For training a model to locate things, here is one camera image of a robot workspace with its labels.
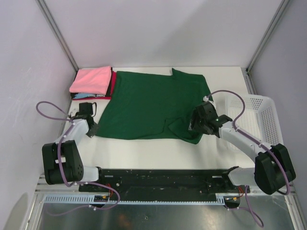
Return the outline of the green t shirt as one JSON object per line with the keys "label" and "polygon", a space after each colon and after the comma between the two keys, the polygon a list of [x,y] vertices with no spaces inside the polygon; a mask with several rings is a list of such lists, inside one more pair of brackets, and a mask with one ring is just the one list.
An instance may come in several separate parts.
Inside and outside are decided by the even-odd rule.
{"label": "green t shirt", "polygon": [[117,71],[112,98],[96,136],[124,140],[180,139],[198,144],[189,130],[193,110],[210,94],[205,77],[172,69],[171,75]]}

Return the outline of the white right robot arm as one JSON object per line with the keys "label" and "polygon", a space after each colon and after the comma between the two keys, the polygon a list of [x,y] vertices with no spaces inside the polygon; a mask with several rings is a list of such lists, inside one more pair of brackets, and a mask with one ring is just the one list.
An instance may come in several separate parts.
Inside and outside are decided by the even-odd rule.
{"label": "white right robot arm", "polygon": [[270,145],[252,136],[237,127],[230,117],[218,115],[210,102],[203,102],[194,109],[189,129],[233,144],[254,162],[252,168],[235,166],[225,172],[221,186],[226,192],[233,192],[239,185],[256,185],[268,195],[290,193],[290,182],[296,174],[283,144]]}

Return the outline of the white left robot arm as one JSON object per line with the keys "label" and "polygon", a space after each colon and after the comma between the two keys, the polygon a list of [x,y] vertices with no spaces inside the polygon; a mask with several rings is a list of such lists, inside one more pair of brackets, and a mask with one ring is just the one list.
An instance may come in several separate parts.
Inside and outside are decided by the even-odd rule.
{"label": "white left robot arm", "polygon": [[75,183],[89,182],[95,191],[102,191],[106,180],[99,175],[97,167],[84,166],[78,151],[83,137],[92,138],[98,124],[94,121],[96,103],[80,103],[79,110],[64,121],[70,123],[69,128],[53,143],[42,147],[44,174],[47,184],[65,184],[70,187]]}

